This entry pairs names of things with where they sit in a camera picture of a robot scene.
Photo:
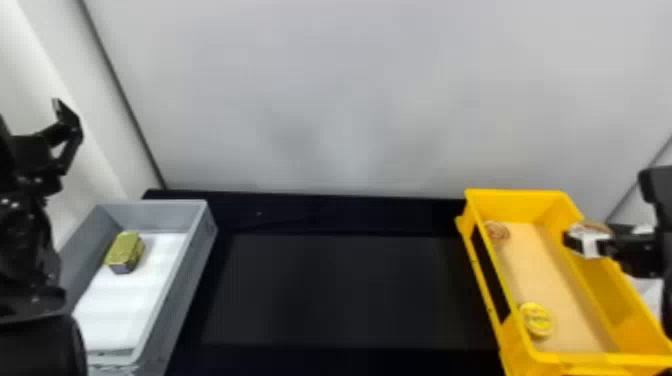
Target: black table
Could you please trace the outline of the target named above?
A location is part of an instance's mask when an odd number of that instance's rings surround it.
[[[503,374],[453,223],[464,200],[144,198],[205,199],[219,227],[169,375]]]

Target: yellow plastic bin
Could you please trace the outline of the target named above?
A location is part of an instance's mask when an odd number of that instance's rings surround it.
[[[585,260],[562,234],[583,216],[563,192],[469,189],[456,219],[511,376],[656,375],[672,367],[672,344],[609,259]],[[497,244],[484,222],[504,224]],[[549,310],[554,332],[528,334],[519,311]]]

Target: gray plastic bin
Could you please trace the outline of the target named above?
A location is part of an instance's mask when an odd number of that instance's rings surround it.
[[[124,230],[184,233],[175,252],[176,266],[161,291],[140,345],[127,351],[89,354],[89,372],[119,375],[162,375],[217,235],[217,227],[203,200],[148,200],[97,205],[60,252],[61,285],[68,291],[65,311],[78,300],[103,263],[115,236]]]

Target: white backdrop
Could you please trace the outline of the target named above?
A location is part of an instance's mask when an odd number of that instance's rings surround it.
[[[173,188],[551,188],[603,218],[672,119],[663,0],[85,3]]]

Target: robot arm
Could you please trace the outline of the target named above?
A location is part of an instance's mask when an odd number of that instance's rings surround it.
[[[611,257],[635,278],[662,278],[662,326],[672,339],[672,166],[639,173],[644,201],[654,206],[655,228],[609,225],[605,231],[573,228],[564,243],[585,258]]]
[[[44,210],[83,134],[72,110],[57,99],[53,106],[56,123],[32,135],[10,135],[0,117],[0,363],[7,375],[87,373],[77,323],[59,312],[66,291]]]

